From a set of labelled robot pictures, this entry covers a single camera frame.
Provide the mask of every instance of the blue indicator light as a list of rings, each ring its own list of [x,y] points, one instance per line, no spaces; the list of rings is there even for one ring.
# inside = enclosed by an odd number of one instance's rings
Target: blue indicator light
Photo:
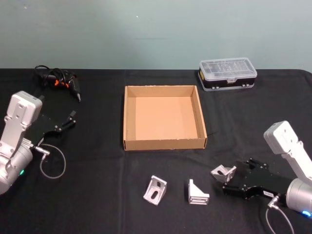
[[[312,215],[312,214],[311,214],[310,212],[308,212],[308,211],[303,211],[302,214],[305,215],[306,217],[311,217],[311,215]]]

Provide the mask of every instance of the clear plastic lid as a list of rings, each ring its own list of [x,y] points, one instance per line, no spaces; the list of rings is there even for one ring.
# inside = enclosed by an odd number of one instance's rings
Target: clear plastic lid
[[[242,78],[255,78],[257,71],[248,58],[203,60],[199,67],[205,80],[227,80],[229,83]]]

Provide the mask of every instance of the label sticker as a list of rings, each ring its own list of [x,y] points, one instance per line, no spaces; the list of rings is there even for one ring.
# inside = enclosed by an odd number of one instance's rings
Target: label sticker
[[[272,193],[269,193],[269,192],[267,192],[267,191],[263,191],[263,194],[265,195],[265,196],[269,196],[269,197],[274,197],[274,194],[272,194]]]

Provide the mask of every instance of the robotic arm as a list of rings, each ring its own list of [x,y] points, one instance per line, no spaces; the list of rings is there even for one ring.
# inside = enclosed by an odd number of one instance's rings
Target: robotic arm
[[[312,162],[303,143],[287,121],[273,124],[264,138],[275,154],[285,158],[298,178],[291,180],[269,171],[266,163],[252,158],[232,168],[220,165],[211,174],[223,183],[229,195],[249,199],[255,195],[276,198],[284,206],[312,216]]]
[[[33,159],[32,151],[42,153],[43,157],[50,154],[49,151],[39,147],[47,133],[61,133],[76,122],[73,116],[70,116],[60,128],[46,116],[40,115],[41,108],[41,99],[24,91],[11,97],[0,140],[0,195],[5,193],[23,173],[24,168]]]

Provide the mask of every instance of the metal bracket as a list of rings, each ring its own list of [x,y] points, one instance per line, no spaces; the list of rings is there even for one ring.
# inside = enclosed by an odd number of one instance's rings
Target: metal bracket
[[[166,189],[167,182],[153,175],[143,198],[157,206],[165,195]]]
[[[236,171],[236,167],[224,167],[223,165],[218,166],[211,171],[212,176],[219,182],[227,183],[229,182]]]
[[[197,205],[207,205],[209,202],[210,195],[203,193],[196,185],[193,180],[189,181],[189,203]]]

